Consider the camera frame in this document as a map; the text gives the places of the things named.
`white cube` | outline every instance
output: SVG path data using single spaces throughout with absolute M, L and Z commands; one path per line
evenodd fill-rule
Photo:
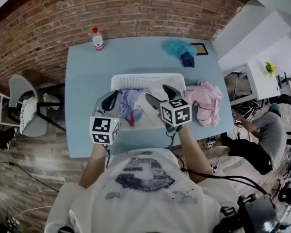
M 192 106 L 184 99 L 161 103 L 162 119 L 176 127 L 192 121 Z
M 89 133 L 92 142 L 98 144 L 113 144 L 120 131 L 120 119 L 115 117 L 91 116 Z

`gray chair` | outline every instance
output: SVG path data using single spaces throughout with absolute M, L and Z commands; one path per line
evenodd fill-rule
M 32 91 L 34 96 L 37 98 L 38 102 L 44 103 L 42 95 L 35 89 L 35 87 L 26 80 L 23 76 L 19 74 L 14 74 L 9 80 L 10 86 L 10 102 L 9 102 L 9 118 L 15 121 L 15 118 L 11 118 L 10 115 L 12 111 L 16 110 L 17 102 L 21 99 L 21 96 L 26 93 Z M 48 131 L 49 123 L 45 121 L 38 115 L 40 112 L 45 117 L 48 116 L 48 108 L 42 107 L 37 111 L 33 117 L 33 119 L 27 124 L 23 131 L 23 135 L 28 137 L 38 137 L 45 135 Z

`blue table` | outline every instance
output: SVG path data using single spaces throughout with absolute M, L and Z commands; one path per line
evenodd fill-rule
M 176 37 L 133 37 L 105 41 L 105 49 L 96 51 L 92 43 L 69 48 L 65 82 L 65 118 L 70 157 L 89 157 L 93 143 L 89 136 L 89 117 L 102 95 L 111 90 L 111 78 L 116 74 L 180 73 L 186 85 L 208 81 L 219 86 L 224 98 L 220 107 L 220 122 L 216 127 L 202 127 L 196 122 L 190 128 L 196 140 L 217 135 L 233 128 L 232 113 L 226 85 L 212 45 L 206 40 L 180 38 L 190 43 L 204 43 L 209 55 L 194 58 L 195 68 L 184 68 L 181 62 L 162 50 L 162 41 Z M 111 153 L 160 148 L 170 144 L 166 130 L 121 131 Z M 178 136 L 174 145 L 180 144 Z

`navy blue cloth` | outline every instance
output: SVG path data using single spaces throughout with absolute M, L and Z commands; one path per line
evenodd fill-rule
M 181 55 L 181 61 L 184 67 L 195 67 L 194 57 L 189 54 L 189 52 L 185 52 Z

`hand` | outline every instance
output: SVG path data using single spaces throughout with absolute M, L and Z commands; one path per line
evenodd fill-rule
M 244 118 L 240 115 L 234 115 L 233 117 L 234 117 L 235 121 L 242 122 L 244 120 Z

